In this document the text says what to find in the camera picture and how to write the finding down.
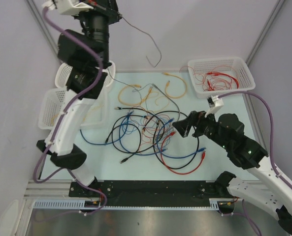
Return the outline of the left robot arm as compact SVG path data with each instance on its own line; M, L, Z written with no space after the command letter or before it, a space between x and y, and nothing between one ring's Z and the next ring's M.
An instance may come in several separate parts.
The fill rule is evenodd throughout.
M82 32L62 29L47 13L56 9L61 15L79 20ZM37 147L59 169L66 169L81 182L80 191L92 196L97 191L95 175L86 165L87 155L75 143L75 138L89 109L98 99L107 77L109 60L109 26L121 20L114 0L50 0L43 6L44 20L58 32L58 59L71 66L66 83L64 104L54 126Z

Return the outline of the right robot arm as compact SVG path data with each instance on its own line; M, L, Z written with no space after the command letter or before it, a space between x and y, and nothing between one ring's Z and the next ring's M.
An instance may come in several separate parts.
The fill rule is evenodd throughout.
M173 127L182 137L187 137L192 127L193 137L202 135L226 150L229 160L258 178L267 191L252 187L236 175L223 172L215 185L220 197L229 194L261 208L292 235L292 180L271 160L268 152L255 140L245 136L244 124L235 114L223 114L215 119L213 114L192 111Z

